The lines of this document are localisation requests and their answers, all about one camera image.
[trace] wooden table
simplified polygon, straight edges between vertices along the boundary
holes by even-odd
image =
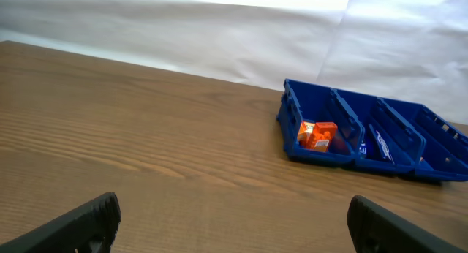
[[[113,252],[354,252],[353,195],[468,249],[466,183],[290,162],[280,96],[0,43],[0,243],[112,191]]]

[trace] white backdrop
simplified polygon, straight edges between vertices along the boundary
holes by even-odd
[[[282,90],[305,80],[468,124],[468,0],[0,0],[0,40]]]

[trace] small blue item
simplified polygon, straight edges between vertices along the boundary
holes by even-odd
[[[290,159],[434,181],[468,181],[468,138],[424,105],[288,79],[281,101],[276,118]],[[337,125],[328,152],[298,144],[302,121]]]

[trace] orange package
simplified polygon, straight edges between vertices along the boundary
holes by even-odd
[[[333,122],[317,122],[306,147],[314,151],[326,152],[337,129],[337,125]]]
[[[312,122],[302,121],[301,127],[299,128],[298,140],[299,144],[303,147],[306,146],[312,131],[314,130],[315,124]]]

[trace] barcode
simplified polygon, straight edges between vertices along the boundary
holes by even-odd
[[[318,140],[316,143],[315,143],[315,147],[327,147],[328,146],[328,142],[330,142],[329,140]]]

